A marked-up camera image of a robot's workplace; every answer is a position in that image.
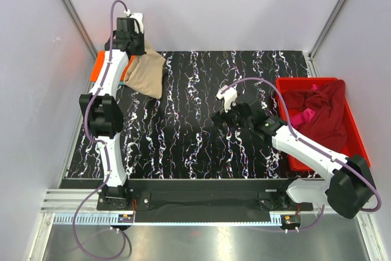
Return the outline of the beige t-shirt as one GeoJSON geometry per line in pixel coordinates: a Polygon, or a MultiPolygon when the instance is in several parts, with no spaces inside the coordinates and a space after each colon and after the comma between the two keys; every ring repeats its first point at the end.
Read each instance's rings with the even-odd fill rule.
{"type": "Polygon", "coordinates": [[[163,95],[163,67],[166,59],[145,41],[145,54],[135,56],[130,62],[124,84],[148,97],[161,99],[163,95]]]}

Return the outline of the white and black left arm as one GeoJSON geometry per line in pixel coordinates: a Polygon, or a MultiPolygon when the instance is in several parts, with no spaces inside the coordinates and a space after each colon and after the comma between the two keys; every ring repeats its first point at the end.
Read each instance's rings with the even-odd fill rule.
{"type": "Polygon", "coordinates": [[[105,50],[98,54],[94,85],[88,94],[79,97],[84,132],[97,145],[104,171],[103,183],[97,188],[98,210],[124,210],[131,206],[132,196],[120,150],[124,116],[116,93],[131,60],[143,54],[143,15],[132,13],[118,17],[105,50]]]}

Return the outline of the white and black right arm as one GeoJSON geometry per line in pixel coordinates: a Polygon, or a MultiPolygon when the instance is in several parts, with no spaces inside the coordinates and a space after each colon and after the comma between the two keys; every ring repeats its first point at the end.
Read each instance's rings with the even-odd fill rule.
{"type": "Polygon", "coordinates": [[[370,168],[364,157],[347,156],[291,130],[286,121],[269,115],[255,103],[234,102],[219,109],[211,119],[221,136],[247,130],[262,143],[303,162],[320,178],[289,179],[264,202],[269,210],[291,204],[328,205],[340,216],[353,219],[358,212],[381,207],[370,168]]]}

